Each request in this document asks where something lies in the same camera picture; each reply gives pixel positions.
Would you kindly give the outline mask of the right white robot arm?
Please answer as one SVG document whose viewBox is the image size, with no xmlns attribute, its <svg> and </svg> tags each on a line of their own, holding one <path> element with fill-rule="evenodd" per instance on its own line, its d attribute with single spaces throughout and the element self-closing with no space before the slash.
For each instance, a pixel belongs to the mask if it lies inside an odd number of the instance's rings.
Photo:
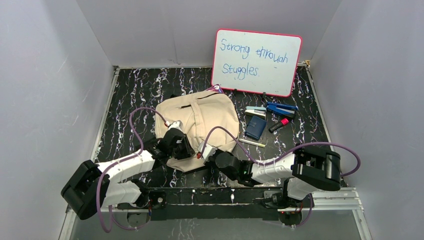
<svg viewBox="0 0 424 240">
<path fill-rule="evenodd" d="M 272 158 L 264 163 L 240 160 L 210 145 L 197 157 L 204 159 L 206 166 L 218 169 L 245 187 L 284 179 L 280 192 L 264 194 L 261 203 L 269 209 L 294 208 L 316 190 L 339 191 L 341 188 L 340 155 L 315 146 L 301 147 L 280 160 Z"/>
</svg>

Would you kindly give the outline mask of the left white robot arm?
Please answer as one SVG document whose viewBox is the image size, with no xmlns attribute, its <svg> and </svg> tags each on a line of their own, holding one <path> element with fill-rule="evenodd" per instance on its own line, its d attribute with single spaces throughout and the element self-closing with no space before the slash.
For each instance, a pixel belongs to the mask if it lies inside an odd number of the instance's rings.
<svg viewBox="0 0 424 240">
<path fill-rule="evenodd" d="M 163 137 L 148 140 L 124 157 L 99 163 L 84 161 L 60 194 L 80 220 L 89 219 L 104 206 L 131 204 L 146 208 L 152 193 L 144 183 L 129 178 L 164 166 L 171 158 L 183 160 L 194 155 L 188 136 L 178 128 L 170 128 Z"/>
</svg>

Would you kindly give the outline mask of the beige canvas backpack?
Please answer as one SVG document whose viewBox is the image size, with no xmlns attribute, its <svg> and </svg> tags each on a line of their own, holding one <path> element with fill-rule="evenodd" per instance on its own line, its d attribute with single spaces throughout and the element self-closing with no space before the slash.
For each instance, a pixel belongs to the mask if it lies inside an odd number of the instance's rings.
<svg viewBox="0 0 424 240">
<path fill-rule="evenodd" d="M 201 91 L 176 96 L 159 103 L 156 108 L 170 123 L 182 122 L 182 132 L 187 135 L 194 155 L 178 160 L 170 158 L 166 165 L 181 172 L 189 172 L 204 167 L 205 160 L 197 159 L 198 147 L 205 141 L 212 128 L 220 126 L 228 130 L 235 138 L 240 132 L 240 122 L 232 100 L 224 93 Z M 236 142 L 222 129 L 216 129 L 210 135 L 208 145 L 224 152 L 232 152 Z"/>
</svg>

